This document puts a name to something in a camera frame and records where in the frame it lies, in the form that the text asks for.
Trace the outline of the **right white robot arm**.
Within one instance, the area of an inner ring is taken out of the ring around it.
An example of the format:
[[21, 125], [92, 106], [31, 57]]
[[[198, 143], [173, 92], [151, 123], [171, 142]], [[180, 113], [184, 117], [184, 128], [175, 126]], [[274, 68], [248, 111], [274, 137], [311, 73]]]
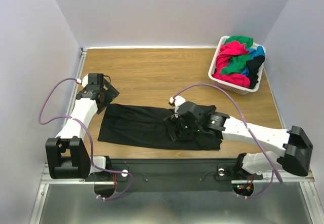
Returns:
[[203, 108], [182, 97], [171, 98], [174, 113], [164, 120], [173, 142], [185, 145], [193, 142], [199, 150], [219, 150], [223, 140], [245, 142], [258, 146], [257, 154], [239, 154], [233, 165], [238, 178], [270, 169], [282, 169], [292, 175], [307, 176], [313, 144], [298, 126], [273, 129], [217, 112], [214, 107]]

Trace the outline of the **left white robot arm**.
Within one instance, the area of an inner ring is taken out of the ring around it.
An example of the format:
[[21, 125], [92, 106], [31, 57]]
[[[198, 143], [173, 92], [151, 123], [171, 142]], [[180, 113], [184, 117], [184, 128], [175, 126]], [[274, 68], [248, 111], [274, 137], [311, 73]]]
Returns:
[[74, 79], [81, 85], [72, 113], [64, 116], [61, 131], [45, 143], [50, 177], [52, 179], [86, 179], [95, 173], [101, 180], [112, 177], [113, 168], [107, 157], [95, 157], [88, 152], [84, 137], [90, 137], [88, 126], [94, 115], [100, 114], [119, 95], [109, 76], [89, 73]]

